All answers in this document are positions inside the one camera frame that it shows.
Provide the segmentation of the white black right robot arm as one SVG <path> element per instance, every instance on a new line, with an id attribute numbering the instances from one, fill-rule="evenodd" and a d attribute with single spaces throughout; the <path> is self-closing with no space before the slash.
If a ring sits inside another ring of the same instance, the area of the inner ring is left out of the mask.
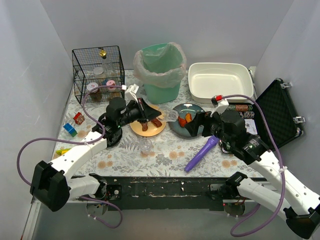
<path id="1" fill-rule="evenodd" d="M 235 157 L 259 172 L 276 189 L 272 191 L 241 172 L 229 177 L 223 186 L 228 196 L 251 199 L 273 212 L 261 226 L 248 232 L 230 234 L 234 237 L 251 235 L 280 216 L 297 236 L 310 239 L 320 226 L 319 194 L 310 190 L 284 166 L 276 145 L 271 150 L 259 136 L 247 132 L 241 115 L 227 109 L 229 103 L 226 96 L 216 95 L 211 102 L 214 110 L 197 112 L 185 129 L 195 137 L 199 127 L 203 126 L 202 136 L 215 136 L 228 144 Z"/>

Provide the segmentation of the brown jar white lid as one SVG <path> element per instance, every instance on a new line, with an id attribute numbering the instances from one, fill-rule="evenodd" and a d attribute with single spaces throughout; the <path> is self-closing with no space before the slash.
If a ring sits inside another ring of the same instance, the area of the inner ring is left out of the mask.
<path id="1" fill-rule="evenodd" d="M 96 82 L 91 82 L 86 87 L 93 102 L 100 102 L 102 100 L 102 94 L 98 86 Z"/>

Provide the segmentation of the clear jar blue label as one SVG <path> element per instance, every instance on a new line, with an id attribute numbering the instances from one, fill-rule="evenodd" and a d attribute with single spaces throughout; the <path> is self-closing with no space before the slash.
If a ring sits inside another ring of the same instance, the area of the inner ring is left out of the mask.
<path id="1" fill-rule="evenodd" d="M 107 74 L 102 66 L 95 67 L 93 69 L 93 75 L 96 80 L 96 83 L 99 86 L 105 86 L 107 82 Z"/>

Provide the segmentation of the pink lid spice jar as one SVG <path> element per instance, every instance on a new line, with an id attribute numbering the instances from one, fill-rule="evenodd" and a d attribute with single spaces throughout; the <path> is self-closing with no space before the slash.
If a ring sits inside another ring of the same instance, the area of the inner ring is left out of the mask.
<path id="1" fill-rule="evenodd" d="M 116 82 L 114 80 L 108 80 L 105 84 L 107 86 L 108 94 L 107 100 L 110 101 L 113 98 L 122 97 L 120 90 L 115 87 Z"/>

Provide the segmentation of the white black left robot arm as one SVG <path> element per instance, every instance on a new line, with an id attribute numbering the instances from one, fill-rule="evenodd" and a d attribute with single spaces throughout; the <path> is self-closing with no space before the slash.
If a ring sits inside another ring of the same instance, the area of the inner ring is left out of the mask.
<path id="1" fill-rule="evenodd" d="M 134 97 L 129 102 L 122 97 L 112 98 L 81 142 L 62 156 L 35 166 L 30 193 L 53 212 L 60 210 L 70 199 L 82 196 L 104 199 L 107 182 L 103 177 L 96 173 L 75 177 L 75 173 L 93 156 L 116 145 L 122 137 L 123 126 L 135 121 L 148 123 L 161 115 L 142 98 Z"/>

